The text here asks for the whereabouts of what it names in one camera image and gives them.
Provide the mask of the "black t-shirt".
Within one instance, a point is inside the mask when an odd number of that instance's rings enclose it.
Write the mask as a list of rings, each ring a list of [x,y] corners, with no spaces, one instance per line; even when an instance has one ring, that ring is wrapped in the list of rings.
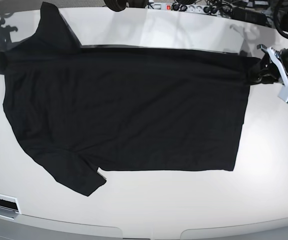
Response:
[[[83,48],[44,2],[36,32],[5,53],[5,115],[58,183],[89,196],[105,171],[232,171],[254,57]]]

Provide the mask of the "grey slotted table fixture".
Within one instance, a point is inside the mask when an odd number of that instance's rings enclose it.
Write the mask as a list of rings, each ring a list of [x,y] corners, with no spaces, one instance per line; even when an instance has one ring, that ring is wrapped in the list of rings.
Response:
[[[21,214],[22,211],[16,197],[0,194],[0,218],[14,220]]]

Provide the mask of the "white power strip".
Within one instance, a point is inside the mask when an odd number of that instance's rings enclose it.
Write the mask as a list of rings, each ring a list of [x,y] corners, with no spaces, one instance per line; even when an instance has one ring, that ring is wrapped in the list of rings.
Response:
[[[216,17],[230,18],[233,14],[233,6],[227,3],[223,4],[224,7],[217,7],[214,4],[211,5],[199,5],[189,4],[184,5],[178,2],[167,3],[167,2],[152,2],[149,1],[146,9],[151,10],[163,10],[163,11],[175,11],[184,13],[194,13],[201,15],[209,15]]]

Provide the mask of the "black power adapter box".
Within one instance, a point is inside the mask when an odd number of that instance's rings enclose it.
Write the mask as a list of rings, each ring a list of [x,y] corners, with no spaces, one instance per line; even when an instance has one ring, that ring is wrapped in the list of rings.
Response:
[[[266,15],[255,12],[255,11],[250,11],[242,8],[235,7],[232,10],[232,15],[231,18],[233,20],[238,20],[246,23],[252,23],[260,26],[265,26],[266,25]]]

